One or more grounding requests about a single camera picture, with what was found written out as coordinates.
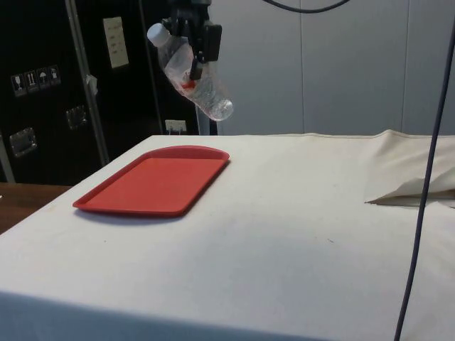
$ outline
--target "black panel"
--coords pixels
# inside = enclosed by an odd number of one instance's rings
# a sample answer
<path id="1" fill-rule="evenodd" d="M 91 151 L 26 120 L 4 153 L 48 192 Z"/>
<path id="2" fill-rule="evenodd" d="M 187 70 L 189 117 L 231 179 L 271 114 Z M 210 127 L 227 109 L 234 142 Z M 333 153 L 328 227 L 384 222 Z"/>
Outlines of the black panel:
<path id="1" fill-rule="evenodd" d="M 76 184 L 100 167 L 100 158 L 89 116 L 86 125 L 70 130 L 65 115 L 86 106 L 65 2 L 2 1 L 0 29 L 0 129 L 16 181 Z M 15 97 L 12 75 L 53 65 L 61 84 Z M 9 136 L 28 127 L 38 148 L 17 158 Z"/>
<path id="2" fill-rule="evenodd" d="M 142 6 L 147 28 L 155 23 L 161 22 L 161 19 L 168 18 L 171 15 L 171 8 L 169 7 L 167 0 L 143 0 Z M 153 44 L 148 44 L 151 51 L 152 67 L 155 70 L 154 76 L 156 92 L 159 98 L 161 119 L 163 121 L 166 119 L 185 120 L 188 134 L 197 135 L 198 121 L 194 104 L 175 91 L 159 67 L 156 49 L 153 47 Z"/>
<path id="3" fill-rule="evenodd" d="M 158 6 L 159 1 L 147 1 Z M 77 12 L 90 72 L 98 79 L 97 103 L 109 157 L 115 158 L 153 134 L 160 134 L 156 98 L 146 54 L 145 32 L 138 0 L 77 0 Z M 121 17 L 129 64 L 112 69 L 104 18 Z M 197 131 L 194 107 L 169 88 L 160 92 L 159 108 L 167 117 L 168 102 Z"/>

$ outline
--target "wall outlet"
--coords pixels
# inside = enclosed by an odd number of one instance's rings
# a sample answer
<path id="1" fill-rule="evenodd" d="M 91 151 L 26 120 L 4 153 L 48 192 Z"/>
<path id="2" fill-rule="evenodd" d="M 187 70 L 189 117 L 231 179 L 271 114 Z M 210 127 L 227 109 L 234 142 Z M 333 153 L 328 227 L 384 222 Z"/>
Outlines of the wall outlet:
<path id="1" fill-rule="evenodd" d="M 167 119 L 166 123 L 166 131 L 169 134 L 183 134 L 186 133 L 186 122 L 183 120 L 176 120 L 176 119 Z"/>

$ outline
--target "red plastic tray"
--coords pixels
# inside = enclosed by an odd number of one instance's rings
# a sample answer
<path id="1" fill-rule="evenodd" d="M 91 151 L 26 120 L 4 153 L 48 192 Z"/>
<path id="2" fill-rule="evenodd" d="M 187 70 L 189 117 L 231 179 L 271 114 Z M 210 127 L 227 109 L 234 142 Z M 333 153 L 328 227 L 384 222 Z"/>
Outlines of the red plastic tray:
<path id="1" fill-rule="evenodd" d="M 155 217 L 184 215 L 229 161 L 202 146 L 150 151 L 81 197 L 84 211 Z"/>

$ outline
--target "cord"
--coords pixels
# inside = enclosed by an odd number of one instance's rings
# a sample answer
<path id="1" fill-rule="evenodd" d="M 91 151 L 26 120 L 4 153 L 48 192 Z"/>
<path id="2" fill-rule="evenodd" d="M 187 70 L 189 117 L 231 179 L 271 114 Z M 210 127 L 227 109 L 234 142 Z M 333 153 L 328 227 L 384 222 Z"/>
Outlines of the cord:
<path id="1" fill-rule="evenodd" d="M 447 55 L 446 69 L 444 72 L 444 83 L 442 85 L 441 98 L 439 99 L 438 113 L 436 116 L 436 121 L 434 123 L 432 143 L 429 148 L 427 172 L 425 173 L 424 187 L 423 187 L 423 191 L 422 191 L 422 197 L 420 199 L 419 215 L 417 218 L 417 228 L 415 231 L 414 250 L 412 251 L 411 266 L 409 269 L 409 275 L 407 277 L 405 296 L 403 298 L 403 303 L 402 303 L 402 307 L 401 307 L 401 311 L 400 311 L 400 317 L 398 318 L 397 329 L 395 331 L 394 341 L 400 341 L 401 332 L 403 329 L 403 322 L 405 321 L 405 316 L 406 316 L 407 304 L 409 303 L 410 296 L 411 296 L 412 282 L 414 281 L 414 274 L 415 274 L 415 269 L 417 266 L 417 258 L 419 256 L 420 237 L 422 235 L 422 224 L 423 224 L 423 220 L 424 220 L 425 206 L 427 204 L 429 183 L 430 183 L 430 180 L 432 177 L 434 154 L 436 152 L 439 128 L 441 127 L 442 113 L 444 111 L 444 106 L 446 104 L 447 90 L 449 88 L 451 65 L 452 65 L 452 60 L 454 58 L 454 49 L 455 49 L 455 19 L 454 19 L 454 27 L 452 28 L 451 40 L 450 40 L 450 45 L 449 45 L 449 54 Z"/>
<path id="2" fill-rule="evenodd" d="M 330 6 L 327 6 L 327 7 L 323 7 L 322 9 L 297 9 L 295 7 L 290 7 L 290 6 L 287 6 L 287 5 L 283 5 L 279 2 L 276 2 L 274 0 L 263 0 L 263 2 L 267 2 L 268 4 L 271 4 L 275 7 L 278 7 L 279 9 L 285 9 L 286 11 L 291 11 L 291 12 L 295 12 L 295 13 L 303 13 L 303 14 L 315 14 L 315 13 L 323 13 L 323 12 L 327 12 L 327 11 L 330 11 L 331 9 L 336 9 L 337 7 L 339 6 L 342 6 L 344 4 L 346 4 L 347 2 L 349 2 L 350 0 L 341 0 L 340 2 L 336 3 L 336 4 L 333 4 L 333 5 L 330 5 Z"/>

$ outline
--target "bottle cap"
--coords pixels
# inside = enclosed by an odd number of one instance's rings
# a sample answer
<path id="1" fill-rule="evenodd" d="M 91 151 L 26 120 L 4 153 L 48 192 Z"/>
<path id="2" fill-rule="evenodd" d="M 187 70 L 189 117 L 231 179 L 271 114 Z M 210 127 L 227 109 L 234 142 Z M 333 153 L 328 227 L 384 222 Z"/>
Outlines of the bottle cap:
<path id="1" fill-rule="evenodd" d="M 171 37 L 171 34 L 161 23 L 154 24 L 147 32 L 147 38 L 157 47 L 160 48 Z"/>

